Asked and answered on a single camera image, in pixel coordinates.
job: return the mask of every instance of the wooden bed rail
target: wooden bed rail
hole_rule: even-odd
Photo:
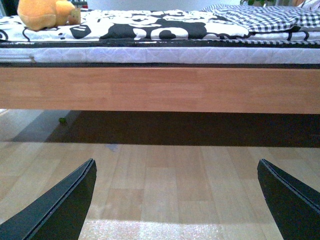
[[[0,67],[0,108],[320,114],[320,69]]]

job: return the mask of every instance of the white wall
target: white wall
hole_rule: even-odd
[[[212,4],[238,5],[240,0],[87,0],[90,9],[100,10],[201,10]]]
[[[2,2],[0,1],[0,17],[3,17],[6,15],[4,6],[2,5]]]

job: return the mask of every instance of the bedsheet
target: bedsheet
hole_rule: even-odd
[[[249,15],[217,5],[202,11],[92,10],[82,9],[80,25],[59,26],[41,31],[25,27],[18,16],[0,19],[3,42],[98,42],[107,40],[192,40],[230,41],[265,44],[320,44],[320,11],[301,8],[246,6]],[[271,25],[268,16],[277,27]]]

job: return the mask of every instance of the laminate flooring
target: laminate flooring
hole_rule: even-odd
[[[281,240],[257,165],[267,159],[320,191],[319,117],[296,116],[290,127],[278,123],[292,116],[258,117],[276,129],[240,114],[4,111],[0,223],[93,158],[81,240]],[[291,141],[271,141],[276,130]]]

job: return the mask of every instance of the black panel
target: black panel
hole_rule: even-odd
[[[320,193],[260,160],[258,179],[270,212],[284,240],[320,239]]]
[[[185,64],[185,63],[32,63],[0,62],[0,68],[250,68],[250,69],[320,69],[320,64]]]
[[[96,162],[89,159],[0,225],[0,239],[78,239],[91,204],[96,173]]]
[[[185,48],[185,47],[223,47],[223,48],[299,48],[319,49],[320,44],[261,44],[226,42],[218,40],[133,40],[124,39],[101,39],[99,41],[43,41],[43,42],[10,42],[0,41],[0,48],[92,48],[92,47],[132,47],[132,48]]]

